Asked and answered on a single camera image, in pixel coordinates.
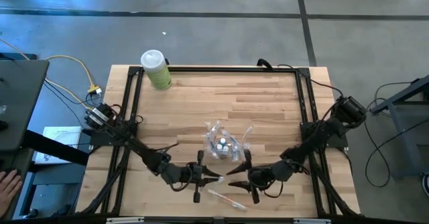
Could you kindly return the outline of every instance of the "black desk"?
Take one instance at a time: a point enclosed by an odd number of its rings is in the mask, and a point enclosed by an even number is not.
[[[0,61],[0,106],[7,106],[0,121],[9,125],[0,131],[0,169],[21,170],[23,182],[34,164],[34,150],[84,166],[88,161],[87,153],[27,130],[48,66],[47,60]],[[12,218],[18,198],[19,194],[3,219]]]

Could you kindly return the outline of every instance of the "concrete floor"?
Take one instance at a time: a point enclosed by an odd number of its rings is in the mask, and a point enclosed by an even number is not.
[[[429,0],[304,0],[308,13],[341,15],[428,15]],[[299,13],[297,0],[0,0],[2,8],[87,9],[223,13]],[[318,66],[327,66],[332,83],[363,105],[379,85],[410,81],[428,74],[427,21],[309,20]],[[45,58],[68,54],[83,60],[97,84],[104,87],[112,64],[138,64],[146,50],[161,50],[171,64],[254,65],[258,58],[272,64],[308,66],[300,19],[231,19],[195,17],[72,17],[0,15],[3,39],[24,52]],[[0,45],[0,52],[10,52]],[[84,97],[88,87],[81,67],[53,60],[51,79]],[[401,86],[387,87],[388,97]],[[71,105],[82,119],[84,109]],[[29,128],[78,125],[76,118],[49,91],[42,89]],[[390,120],[370,117],[377,143],[394,134]],[[365,163],[373,146],[360,127],[348,133],[354,181],[362,214],[369,217],[429,222],[429,197],[418,177],[391,180],[384,188],[365,179]],[[399,142],[383,152],[392,167],[402,164]],[[381,183],[386,169],[379,156],[369,167]]]

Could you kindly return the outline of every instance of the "wooden tabletop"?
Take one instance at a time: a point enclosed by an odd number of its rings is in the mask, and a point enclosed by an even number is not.
[[[121,104],[128,65],[113,65],[107,83],[105,103]],[[325,67],[310,68],[311,77],[330,85]],[[288,147],[300,144],[300,106],[296,81],[288,73],[220,73],[220,72],[171,72],[172,86],[166,91],[154,90],[148,77],[143,77],[137,114],[143,116],[139,124],[138,138],[149,147],[160,148],[180,143],[168,153],[172,162],[185,165],[196,161],[196,153],[203,149],[203,135],[207,132],[204,122],[219,119],[222,127],[241,139],[246,129],[254,130],[248,140],[251,143],[253,164],[269,164],[278,161]],[[131,110],[135,81],[131,87],[128,111]],[[313,84],[319,116],[334,103],[329,88]],[[83,210],[98,194],[106,181],[112,147],[102,147],[91,154],[77,211]],[[354,211],[359,212],[355,187],[349,163],[338,150],[326,151],[332,184]],[[214,172],[226,174],[239,163],[214,160],[206,155],[204,164]],[[315,217],[316,208],[312,183],[305,174],[294,174],[284,183],[280,198],[271,199],[259,195],[261,202],[253,204],[251,195],[241,188],[228,186],[232,181],[246,180],[245,174],[228,176],[222,183],[208,184],[201,190],[201,202],[192,202],[194,185],[182,192],[173,192],[160,178],[151,174],[141,158],[131,153],[123,192],[121,215],[182,216],[182,217]],[[245,205],[240,211],[207,192],[207,189],[223,194]],[[280,183],[275,183],[268,194],[276,195]],[[113,187],[111,204],[115,198]],[[326,194],[322,188],[325,209]]]

